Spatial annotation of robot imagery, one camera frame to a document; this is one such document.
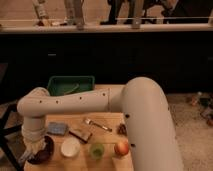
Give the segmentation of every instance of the metal fork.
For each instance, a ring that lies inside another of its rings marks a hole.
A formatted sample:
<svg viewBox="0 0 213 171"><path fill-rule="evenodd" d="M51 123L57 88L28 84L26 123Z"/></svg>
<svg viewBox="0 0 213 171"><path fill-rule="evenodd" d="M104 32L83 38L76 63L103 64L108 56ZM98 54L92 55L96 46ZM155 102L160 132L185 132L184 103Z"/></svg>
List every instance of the metal fork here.
<svg viewBox="0 0 213 171"><path fill-rule="evenodd" d="M97 126L97 127L99 127L99 128L102 128L102 129L104 129L104 130L106 130L106 131L112 132L112 129L111 129L111 128L108 128L108 127L106 127L106 126L104 126L104 125L100 125L100 124L98 124L98 123L92 121L92 120L89 119L89 118L85 118L85 119L84 119L84 122L85 122L86 124L88 124L88 125L95 125L95 126Z"/></svg>

